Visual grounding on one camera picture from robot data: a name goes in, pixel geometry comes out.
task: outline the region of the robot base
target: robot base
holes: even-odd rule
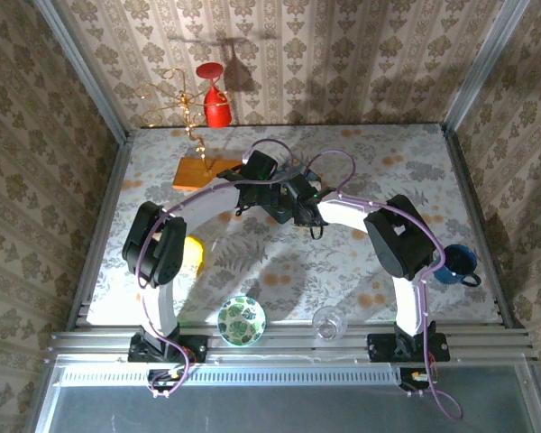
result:
[[[428,351],[437,362],[451,360],[445,334],[435,332],[435,321],[428,327]],[[373,363],[422,363],[423,333],[410,336],[395,324],[395,334],[369,334],[367,336],[369,357]]]
[[[182,336],[180,327],[176,327],[166,338],[190,350],[194,355],[194,357],[190,356],[192,364],[200,364],[206,360],[208,336]],[[130,340],[128,362],[183,364],[184,356],[172,345],[158,340],[143,327],[140,327]]]

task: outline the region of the wooden block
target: wooden block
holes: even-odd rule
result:
[[[177,174],[174,176],[172,187],[174,189],[183,189],[185,191],[195,191],[201,189],[218,173],[224,170],[232,169],[243,162],[238,160],[223,160],[206,158],[206,166],[210,172],[205,169],[205,164],[200,158],[184,156],[180,160]]]

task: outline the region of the green bowl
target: green bowl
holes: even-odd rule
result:
[[[231,345],[251,345],[261,338],[267,326],[264,310],[249,296],[226,300],[218,312],[218,330]]]

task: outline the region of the floral wallpaper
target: floral wallpaper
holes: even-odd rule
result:
[[[116,143],[32,2],[0,1],[0,432],[68,320]]]
[[[236,124],[442,122],[502,0],[62,0],[61,14],[130,128],[168,99],[134,90],[225,65]],[[163,125],[180,125],[165,113]]]
[[[516,318],[541,361],[541,0],[457,131]]]

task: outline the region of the glass cup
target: glass cup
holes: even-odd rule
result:
[[[346,315],[338,307],[322,307],[313,316],[313,328],[323,341],[338,340],[346,331]]]

